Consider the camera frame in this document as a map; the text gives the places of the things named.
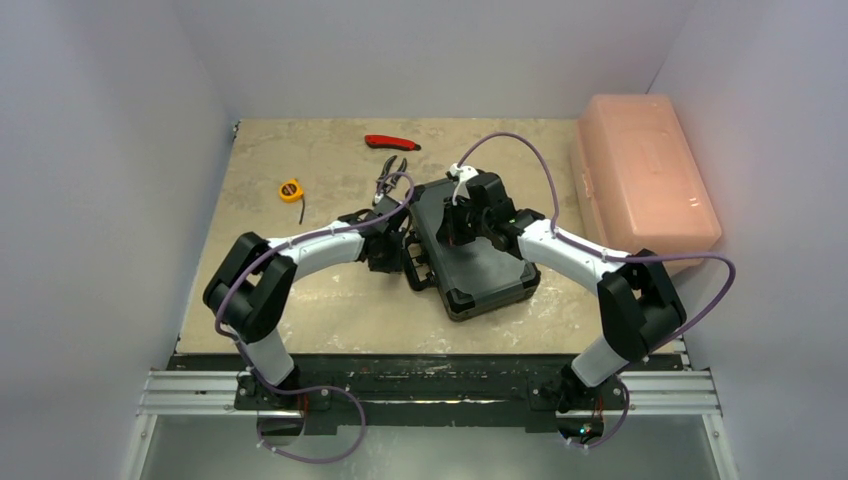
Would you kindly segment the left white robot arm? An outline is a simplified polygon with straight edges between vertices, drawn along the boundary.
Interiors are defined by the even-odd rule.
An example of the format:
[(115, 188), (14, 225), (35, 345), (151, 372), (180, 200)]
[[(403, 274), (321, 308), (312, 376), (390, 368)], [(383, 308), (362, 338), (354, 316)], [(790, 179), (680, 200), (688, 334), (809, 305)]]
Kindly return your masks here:
[(359, 407), (343, 387), (304, 386), (300, 369), (277, 330), (292, 286), (329, 267), (364, 262), (372, 271), (400, 269), (407, 202), (389, 197), (370, 209), (343, 215), (329, 225), (294, 237), (265, 239), (240, 235), (202, 293), (215, 317), (215, 330), (232, 340), (245, 361), (240, 385), (249, 399), (268, 408), (303, 408), (311, 400), (336, 396)]

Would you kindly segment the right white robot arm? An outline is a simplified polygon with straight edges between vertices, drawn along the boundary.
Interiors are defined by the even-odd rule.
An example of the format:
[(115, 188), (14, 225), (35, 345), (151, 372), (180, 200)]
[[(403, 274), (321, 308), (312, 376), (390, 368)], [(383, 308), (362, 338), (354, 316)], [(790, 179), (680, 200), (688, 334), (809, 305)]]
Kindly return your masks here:
[(605, 250), (539, 212), (518, 210), (495, 173), (452, 167), (447, 176), (454, 191), (443, 203), (441, 237), (456, 246), (485, 238), (495, 249), (541, 264), (596, 296), (601, 334), (565, 369), (561, 392), (569, 404), (588, 405), (604, 381), (685, 323), (682, 301), (651, 251)]

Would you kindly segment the black poker set case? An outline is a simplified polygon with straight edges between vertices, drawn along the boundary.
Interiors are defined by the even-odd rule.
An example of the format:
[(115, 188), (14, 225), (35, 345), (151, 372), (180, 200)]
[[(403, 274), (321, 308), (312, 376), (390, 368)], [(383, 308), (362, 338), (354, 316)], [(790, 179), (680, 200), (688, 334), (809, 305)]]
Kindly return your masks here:
[(437, 238), (443, 201), (453, 191), (448, 179), (415, 188), (408, 206), (411, 230), (402, 250), (410, 288), (434, 288), (454, 322), (530, 299), (541, 280), (535, 264), (495, 249), (486, 238), (452, 246)]

